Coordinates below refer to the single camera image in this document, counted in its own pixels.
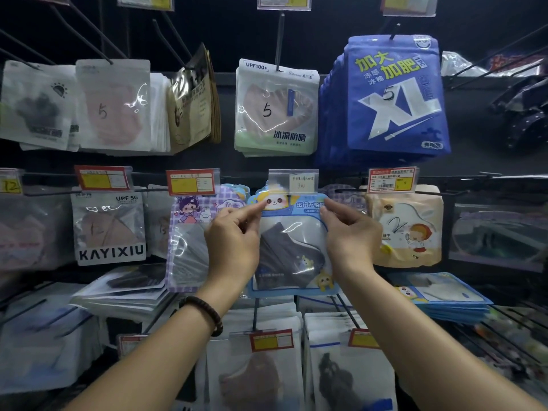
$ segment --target beige package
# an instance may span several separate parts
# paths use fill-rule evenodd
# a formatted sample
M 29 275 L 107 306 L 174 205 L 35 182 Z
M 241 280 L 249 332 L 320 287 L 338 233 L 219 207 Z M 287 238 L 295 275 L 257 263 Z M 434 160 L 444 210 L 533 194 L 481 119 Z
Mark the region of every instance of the beige package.
M 219 96 L 209 52 L 202 43 L 181 68 L 167 91 L 171 154 L 193 146 L 209 136 L 220 142 Z
M 436 186 L 417 185 L 419 192 L 439 193 Z M 373 264 L 416 268 L 442 260 L 443 200 L 418 193 L 370 193 L 370 215 L 382 224 L 382 244 Z

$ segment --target yellow label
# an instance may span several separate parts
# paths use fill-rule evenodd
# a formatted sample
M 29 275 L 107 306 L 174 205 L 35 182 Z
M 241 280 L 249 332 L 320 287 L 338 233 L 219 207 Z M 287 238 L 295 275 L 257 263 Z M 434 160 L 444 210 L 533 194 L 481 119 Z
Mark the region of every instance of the yellow label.
M 409 0 L 385 0 L 384 6 L 387 9 L 407 10 Z
M 404 192 L 406 190 L 411 191 L 413 188 L 413 178 L 399 178 L 396 179 L 396 192 Z
M 306 7 L 308 0 L 289 0 L 288 7 Z
M 155 9 L 172 10 L 171 0 L 151 0 Z
M 85 188 L 90 189 L 110 189 L 110 179 L 108 174 L 82 174 L 82 182 Z
M 379 348 L 379 344 L 376 342 L 372 334 L 360 333 L 357 331 L 354 333 L 354 337 L 350 341 L 349 346 Z
M 1 179 L 0 184 L 0 193 L 14 193 L 21 194 L 21 185 L 19 184 L 19 179 Z
M 198 193 L 198 182 L 195 178 L 172 179 L 173 193 Z
M 255 350 L 271 350 L 278 348 L 278 338 L 276 335 L 257 336 L 255 340 Z

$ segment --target bracelet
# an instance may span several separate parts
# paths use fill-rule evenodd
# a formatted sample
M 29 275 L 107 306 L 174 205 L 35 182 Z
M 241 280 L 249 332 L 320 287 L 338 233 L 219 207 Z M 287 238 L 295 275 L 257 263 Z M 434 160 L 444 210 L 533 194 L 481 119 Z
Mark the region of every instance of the bracelet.
M 193 295 L 183 297 L 183 299 L 179 303 L 179 307 L 182 307 L 187 303 L 194 304 L 195 306 L 198 306 L 203 311 L 209 314 L 209 317 L 211 317 L 211 320 L 213 320 L 213 323 L 215 323 L 215 331 L 213 331 L 211 337 L 215 338 L 217 336 L 221 336 L 221 333 L 223 332 L 223 322 L 221 321 L 221 316 L 219 316 L 219 314 L 215 311 L 213 307 L 211 307 L 202 299 L 194 297 Z

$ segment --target right hand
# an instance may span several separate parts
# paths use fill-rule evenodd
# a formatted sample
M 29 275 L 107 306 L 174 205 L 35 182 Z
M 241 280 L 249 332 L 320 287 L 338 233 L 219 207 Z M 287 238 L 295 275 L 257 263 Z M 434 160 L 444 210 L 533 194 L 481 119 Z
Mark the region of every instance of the right hand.
M 335 281 L 347 273 L 371 267 L 374 254 L 380 248 L 382 225 L 353 207 L 329 198 L 319 213 L 327 226 L 327 252 Z

